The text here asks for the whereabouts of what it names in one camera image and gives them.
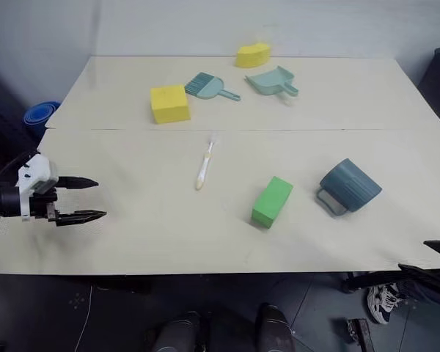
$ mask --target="sneaker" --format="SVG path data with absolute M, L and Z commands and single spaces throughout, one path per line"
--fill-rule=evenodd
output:
M 404 299 L 396 284 L 373 286 L 368 290 L 367 305 L 376 321 L 387 324 L 391 311 Z

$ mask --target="yellow sponge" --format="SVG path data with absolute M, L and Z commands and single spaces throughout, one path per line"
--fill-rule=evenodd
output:
M 250 68 L 261 66 L 269 61 L 271 47 L 264 43 L 242 46 L 236 54 L 236 66 Z
M 165 86 L 150 90 L 150 102 L 156 123 L 190 120 L 184 86 Z

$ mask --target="brush bristles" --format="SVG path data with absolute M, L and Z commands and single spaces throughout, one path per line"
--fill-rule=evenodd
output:
M 204 88 L 208 82 L 212 81 L 213 79 L 214 77 L 212 75 L 201 72 L 195 76 L 192 81 L 187 83 L 187 85 L 184 87 L 184 90 L 190 95 L 197 95 L 197 93 L 199 93 L 202 88 Z

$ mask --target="green sponge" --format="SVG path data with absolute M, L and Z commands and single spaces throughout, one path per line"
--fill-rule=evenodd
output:
M 279 215 L 293 186 L 278 177 L 273 177 L 267 188 L 256 199 L 252 208 L 252 221 L 270 228 Z

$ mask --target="white table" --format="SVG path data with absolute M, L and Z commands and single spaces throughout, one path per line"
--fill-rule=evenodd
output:
M 178 274 L 440 268 L 440 131 L 223 132 L 194 190 L 206 131 L 48 131 L 61 175 L 101 186 L 60 194 L 63 210 L 107 210 L 57 228 L 0 221 L 0 273 Z M 322 176 L 349 157 L 382 187 L 333 219 L 315 202 Z M 294 189 L 273 227 L 249 223 L 272 176 Z
M 179 274 L 440 268 L 440 121 L 394 60 L 93 57 L 40 145 L 60 175 L 97 188 L 57 207 L 106 210 L 88 224 L 0 221 L 0 273 Z M 282 65 L 301 90 L 292 106 L 243 81 Z M 149 88 L 204 70 L 241 102 L 189 97 L 191 121 L 156 125 Z M 206 184 L 195 179 L 219 131 Z M 383 187 L 334 219 L 315 201 L 321 178 L 350 158 Z M 272 176 L 294 189 L 269 230 L 249 223 Z
M 58 129 L 440 129 L 440 120 L 393 59 L 272 58 L 242 69 L 232 57 L 92 57 L 48 122 Z M 300 89 L 292 106 L 244 80 L 281 65 Z M 150 88 L 186 84 L 200 71 L 222 78 L 241 102 L 188 97 L 191 121 L 156 125 Z

